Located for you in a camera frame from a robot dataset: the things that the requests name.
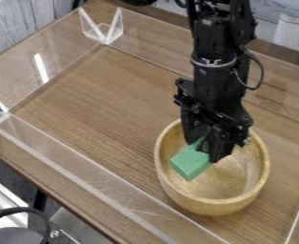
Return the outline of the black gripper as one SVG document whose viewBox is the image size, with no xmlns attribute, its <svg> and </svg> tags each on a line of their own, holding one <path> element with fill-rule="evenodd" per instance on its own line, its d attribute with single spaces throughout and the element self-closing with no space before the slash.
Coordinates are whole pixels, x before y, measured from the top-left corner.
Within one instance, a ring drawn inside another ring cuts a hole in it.
<svg viewBox="0 0 299 244">
<path fill-rule="evenodd" d="M 233 147 L 249 143 L 253 118 L 242 106 L 250 61 L 233 58 L 230 62 L 209 63 L 190 59 L 193 79 L 175 80 L 174 102 L 187 144 L 201 140 L 197 151 L 217 163 L 232 154 Z"/>
</svg>

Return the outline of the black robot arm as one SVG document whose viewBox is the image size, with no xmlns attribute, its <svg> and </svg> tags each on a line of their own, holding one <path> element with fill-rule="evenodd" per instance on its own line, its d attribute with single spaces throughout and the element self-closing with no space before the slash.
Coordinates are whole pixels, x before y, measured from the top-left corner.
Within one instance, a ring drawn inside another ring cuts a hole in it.
<svg viewBox="0 0 299 244">
<path fill-rule="evenodd" d="M 242 106 L 256 19 L 249 0 L 185 0 L 193 38 L 193 77 L 178 78 L 174 102 L 185 141 L 212 163 L 245 146 L 253 118 Z"/>
</svg>

